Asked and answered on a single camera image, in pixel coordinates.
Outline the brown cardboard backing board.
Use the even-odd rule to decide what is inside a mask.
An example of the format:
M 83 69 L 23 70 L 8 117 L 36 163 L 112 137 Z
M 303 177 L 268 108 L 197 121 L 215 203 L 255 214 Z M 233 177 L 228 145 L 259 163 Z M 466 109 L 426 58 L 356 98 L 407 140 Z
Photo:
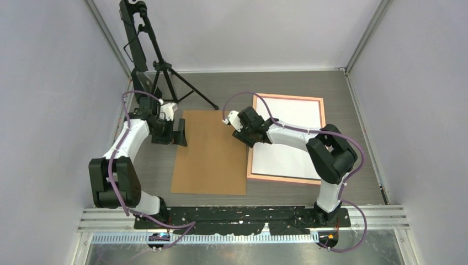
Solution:
M 220 110 L 186 110 L 188 145 L 178 147 L 172 193 L 246 195 L 247 146 L 222 122 Z

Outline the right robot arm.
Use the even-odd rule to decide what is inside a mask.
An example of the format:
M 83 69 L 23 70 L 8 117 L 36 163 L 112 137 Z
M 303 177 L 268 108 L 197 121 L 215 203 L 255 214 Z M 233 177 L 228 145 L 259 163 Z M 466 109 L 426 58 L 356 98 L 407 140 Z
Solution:
M 284 145 L 308 153 L 321 179 L 312 219 L 322 227 L 337 220 L 345 182 L 358 155 L 336 126 L 327 124 L 321 129 L 295 127 L 277 118 L 264 119 L 252 107 L 240 112 L 233 110 L 224 115 L 222 121 L 234 128 L 233 137 L 250 148 L 263 143 Z

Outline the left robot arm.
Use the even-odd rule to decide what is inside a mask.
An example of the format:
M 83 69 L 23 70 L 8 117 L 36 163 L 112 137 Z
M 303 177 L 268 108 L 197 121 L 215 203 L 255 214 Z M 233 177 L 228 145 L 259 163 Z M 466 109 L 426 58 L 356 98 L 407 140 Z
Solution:
M 149 97 L 125 117 L 122 132 L 103 157 L 94 158 L 88 165 L 92 197 L 97 208 L 126 208 L 129 212 L 148 215 L 155 228 L 169 222 L 169 211 L 162 197 L 150 195 L 141 188 L 133 164 L 146 138 L 153 144 L 186 147 L 185 120 L 180 118 L 174 129 L 174 114 L 178 106 Z

